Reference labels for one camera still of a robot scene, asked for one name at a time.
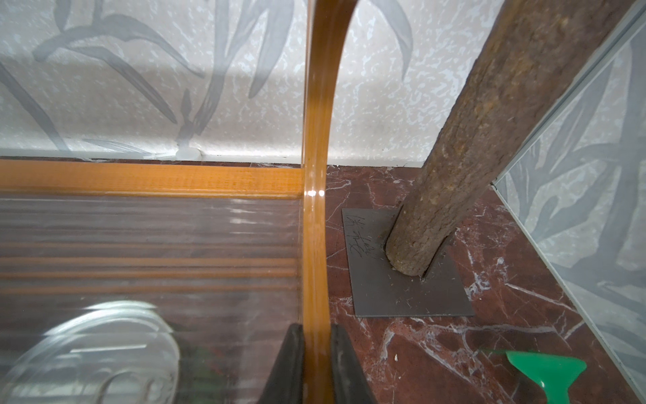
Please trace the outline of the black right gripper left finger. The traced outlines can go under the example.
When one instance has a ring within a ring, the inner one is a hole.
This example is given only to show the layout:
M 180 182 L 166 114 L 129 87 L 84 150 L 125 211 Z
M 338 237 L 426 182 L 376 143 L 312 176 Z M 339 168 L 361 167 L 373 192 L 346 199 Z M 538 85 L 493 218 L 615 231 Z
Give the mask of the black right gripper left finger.
M 301 404 L 304 372 L 303 326 L 288 327 L 279 354 L 257 404 Z

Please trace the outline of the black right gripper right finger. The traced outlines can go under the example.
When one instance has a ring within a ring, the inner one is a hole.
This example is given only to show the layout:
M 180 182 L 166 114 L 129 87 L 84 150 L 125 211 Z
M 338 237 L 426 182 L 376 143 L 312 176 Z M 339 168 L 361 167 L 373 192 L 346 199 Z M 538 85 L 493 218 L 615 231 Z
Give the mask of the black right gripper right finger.
M 376 398 L 346 329 L 331 325 L 331 370 L 336 404 L 375 404 Z

